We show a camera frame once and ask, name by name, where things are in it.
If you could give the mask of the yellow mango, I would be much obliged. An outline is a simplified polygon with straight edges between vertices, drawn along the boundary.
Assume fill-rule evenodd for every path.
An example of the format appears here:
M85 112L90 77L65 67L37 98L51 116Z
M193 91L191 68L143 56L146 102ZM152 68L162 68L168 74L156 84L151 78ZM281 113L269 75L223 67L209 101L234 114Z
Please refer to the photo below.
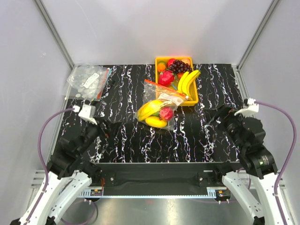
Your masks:
M145 122L147 125L154 127L154 128L164 128L167 126L166 121L164 121L156 116L149 116L148 118L145 119Z

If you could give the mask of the clear zip bag orange zipper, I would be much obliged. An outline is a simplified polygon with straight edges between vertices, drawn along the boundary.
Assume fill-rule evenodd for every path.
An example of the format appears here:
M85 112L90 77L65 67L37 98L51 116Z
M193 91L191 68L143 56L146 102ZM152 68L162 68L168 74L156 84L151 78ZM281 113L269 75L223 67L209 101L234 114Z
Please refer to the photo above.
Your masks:
M143 84L142 106L135 118L152 128L174 130L175 112L189 96L149 80Z

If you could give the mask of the red apple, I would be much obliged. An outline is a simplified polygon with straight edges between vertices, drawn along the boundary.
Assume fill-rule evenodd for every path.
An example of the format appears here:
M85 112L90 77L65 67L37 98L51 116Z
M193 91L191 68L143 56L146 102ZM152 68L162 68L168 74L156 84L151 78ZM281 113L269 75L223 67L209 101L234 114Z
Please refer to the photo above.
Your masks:
M170 107L164 107L159 112L160 118L164 121L170 121L173 118L174 112Z

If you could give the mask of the green apple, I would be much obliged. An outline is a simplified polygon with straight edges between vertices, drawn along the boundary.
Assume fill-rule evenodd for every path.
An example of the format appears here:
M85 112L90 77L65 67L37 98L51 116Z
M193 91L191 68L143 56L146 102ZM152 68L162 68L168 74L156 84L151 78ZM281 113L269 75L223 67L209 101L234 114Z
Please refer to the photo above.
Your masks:
M156 116L156 117L160 118L160 112L155 112L155 113L152 114L152 116Z

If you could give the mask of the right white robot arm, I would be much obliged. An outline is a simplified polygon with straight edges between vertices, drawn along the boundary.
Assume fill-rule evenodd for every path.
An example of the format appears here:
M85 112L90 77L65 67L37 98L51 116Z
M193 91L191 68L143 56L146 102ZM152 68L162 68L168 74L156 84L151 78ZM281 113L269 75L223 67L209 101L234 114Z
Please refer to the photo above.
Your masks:
M223 105L215 110L209 124L220 127L239 149L241 168L249 175L257 197L241 183L238 171L229 162L213 170L214 183L227 187L253 225L293 225L289 207L278 190L283 170L278 170L275 158L264 146L265 131L260 120L253 117L259 105L247 103L235 110Z

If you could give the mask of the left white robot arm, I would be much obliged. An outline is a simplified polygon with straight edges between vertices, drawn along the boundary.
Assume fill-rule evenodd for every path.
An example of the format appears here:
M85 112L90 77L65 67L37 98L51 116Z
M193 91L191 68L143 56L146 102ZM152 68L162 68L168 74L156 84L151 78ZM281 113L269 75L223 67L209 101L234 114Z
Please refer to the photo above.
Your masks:
M121 123L97 119L88 123L79 136L61 138L46 166L45 178L25 214L13 225L56 225L69 206L89 185L103 182L100 166L83 155L97 138L114 141Z

